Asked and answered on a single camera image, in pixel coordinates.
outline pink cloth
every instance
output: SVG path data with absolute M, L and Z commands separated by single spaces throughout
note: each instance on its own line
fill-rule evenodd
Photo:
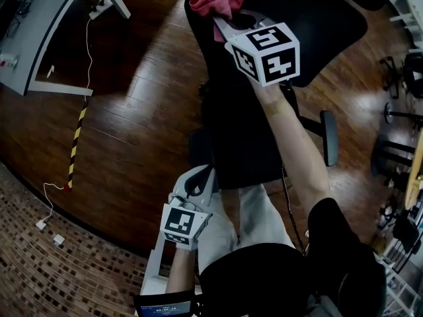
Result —
M 191 9 L 201 17 L 212 14 L 221 14 L 232 20 L 232 12 L 239 12 L 244 0 L 190 0 Z M 214 26 L 214 40 L 225 42 L 220 31 Z

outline chair armrest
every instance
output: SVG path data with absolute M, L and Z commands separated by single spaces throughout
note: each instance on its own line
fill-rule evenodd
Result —
M 298 118 L 306 130 L 323 138 L 325 164 L 327 166 L 336 164 L 338 162 L 338 128 L 333 113 L 322 110 L 320 112 L 320 123 L 303 116 Z
M 338 128 L 332 112 L 322 110 L 320 112 L 322 125 L 323 150 L 325 152 L 325 164 L 333 166 L 338 162 Z

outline white cube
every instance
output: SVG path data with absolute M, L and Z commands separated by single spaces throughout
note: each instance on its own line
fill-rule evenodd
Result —
M 225 48 L 238 70 L 264 87 L 299 75 L 299 41 L 285 23 L 234 36 Z
M 61 246 L 65 242 L 65 238 L 62 235 L 55 235 L 54 236 L 54 244 L 57 246 Z
M 160 231 L 165 239 L 177 243 L 179 248 L 193 250 L 210 216 L 207 213 L 165 204 Z

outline forearm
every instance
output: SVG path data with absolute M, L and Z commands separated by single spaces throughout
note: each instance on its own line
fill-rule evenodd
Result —
M 279 85 L 254 86 L 298 198 L 307 214 L 323 198 L 331 197 L 325 162 L 305 131 Z
M 179 293 L 194 289 L 194 267 L 195 252 L 177 248 L 166 293 Z

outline chair seat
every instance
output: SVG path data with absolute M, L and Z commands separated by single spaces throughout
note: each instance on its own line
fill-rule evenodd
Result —
M 282 178 L 282 161 L 252 87 L 212 90 L 203 101 L 221 189 L 253 186 Z

